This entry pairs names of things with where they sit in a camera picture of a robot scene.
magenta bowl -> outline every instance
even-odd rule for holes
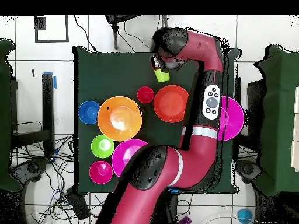
[[[131,159],[133,154],[136,153],[142,146],[146,145],[147,142],[144,142],[140,139],[130,139],[122,142],[119,146],[116,147],[112,155],[112,168],[117,177],[120,177],[121,173],[124,170],[124,167]]]
[[[242,131],[244,126],[243,108],[234,99],[227,98],[223,96],[221,99],[218,141],[222,141],[222,139],[228,141],[234,138]]]
[[[104,161],[98,161],[89,168],[89,177],[96,184],[108,183],[113,175],[112,167]]]

blue bowl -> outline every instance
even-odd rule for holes
[[[95,124],[100,105],[94,101],[83,102],[79,107],[79,118],[84,124]]]

green cup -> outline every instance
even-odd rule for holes
[[[98,158],[108,158],[114,151],[114,142],[105,135],[96,136],[91,142],[91,151]]]
[[[160,69],[155,69],[155,74],[156,74],[158,82],[166,82],[166,81],[170,80],[169,72],[165,73],[165,72],[162,72]]]

white tile floor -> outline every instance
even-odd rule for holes
[[[97,51],[111,52],[114,50],[113,32],[105,16],[77,16]],[[47,30],[39,31],[39,39],[64,39],[65,16],[46,16]],[[126,32],[139,37],[146,45],[157,27],[161,27],[162,18],[159,15],[143,15],[126,22]],[[247,109],[246,88],[249,82],[261,79],[258,69],[253,66],[261,60],[265,48],[269,44],[280,44],[290,51],[299,49],[299,19],[288,15],[170,15],[170,27],[192,27],[198,31],[216,35],[228,40],[230,47],[242,50],[239,59],[238,76],[242,78],[241,103]],[[120,34],[130,43],[135,51],[148,51],[142,42],[124,32],[124,23],[119,26]],[[68,16],[68,43],[35,43],[33,16],[0,16],[0,37],[16,42],[16,50],[9,54],[8,60],[13,68],[13,74],[19,81],[18,89],[18,122],[41,121],[41,74],[52,72],[57,77],[57,88],[54,89],[55,138],[59,139],[72,134],[73,128],[73,54],[72,46],[84,46],[91,49],[86,35],[76,24],[73,16]],[[128,44],[118,36],[118,52],[132,52]],[[34,124],[20,125],[19,132],[38,130]],[[13,159],[12,166],[24,159]],[[74,165],[68,164],[66,170],[73,171]],[[47,173],[52,185],[57,188],[57,176],[49,165]],[[72,186],[74,175],[64,173],[66,188]],[[29,224],[37,224],[32,213],[42,213],[47,210],[52,198],[52,189],[46,174],[37,183],[30,183],[26,194],[26,213]],[[191,202],[190,214],[192,224],[240,224],[236,217],[241,208],[255,212],[255,197],[250,185],[242,182],[236,175],[235,184],[239,193],[230,194],[194,194],[180,195],[180,200]],[[91,213],[98,215],[107,194],[90,194],[86,196]],[[188,210],[187,203],[181,201],[178,213]],[[72,224],[78,224],[77,219],[71,219]],[[47,216],[46,224],[70,224],[68,220],[52,220]]]

blue cup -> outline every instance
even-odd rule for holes
[[[249,224],[251,223],[251,220],[253,218],[253,214],[250,210],[248,209],[240,209],[238,211],[238,220],[242,224]]]
[[[79,107],[79,118],[84,124],[95,124],[100,105],[94,101],[83,102]]]

